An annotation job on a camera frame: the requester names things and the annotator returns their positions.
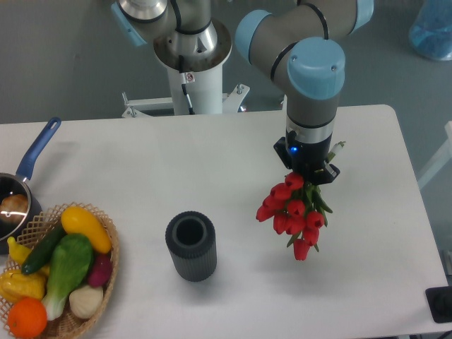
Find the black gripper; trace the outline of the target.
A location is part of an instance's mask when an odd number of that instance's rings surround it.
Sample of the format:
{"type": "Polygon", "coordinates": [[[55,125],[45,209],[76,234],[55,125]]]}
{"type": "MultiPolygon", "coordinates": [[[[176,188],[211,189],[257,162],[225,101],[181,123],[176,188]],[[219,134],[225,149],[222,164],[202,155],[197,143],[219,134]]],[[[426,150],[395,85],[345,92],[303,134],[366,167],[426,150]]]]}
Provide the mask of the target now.
{"type": "Polygon", "coordinates": [[[273,149],[285,167],[304,177],[305,182],[313,185],[332,183],[340,174],[333,164],[327,163],[330,139],[320,143],[285,142],[281,137],[273,149]]]}

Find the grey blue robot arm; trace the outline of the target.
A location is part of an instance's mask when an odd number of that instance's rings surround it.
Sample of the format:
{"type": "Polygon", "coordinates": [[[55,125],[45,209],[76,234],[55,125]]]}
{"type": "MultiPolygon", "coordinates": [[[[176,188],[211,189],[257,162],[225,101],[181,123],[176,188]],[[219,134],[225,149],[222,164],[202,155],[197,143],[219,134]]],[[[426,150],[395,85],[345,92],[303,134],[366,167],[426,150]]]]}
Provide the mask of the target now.
{"type": "Polygon", "coordinates": [[[345,54],[336,42],[366,24],[372,1],[298,1],[286,14],[255,10],[235,34],[209,1],[115,1],[112,12],[138,45],[150,44],[167,69],[174,113],[219,114],[222,66],[235,49],[287,99],[285,135],[274,148],[289,170],[315,185],[339,170],[328,160],[345,54]]]}

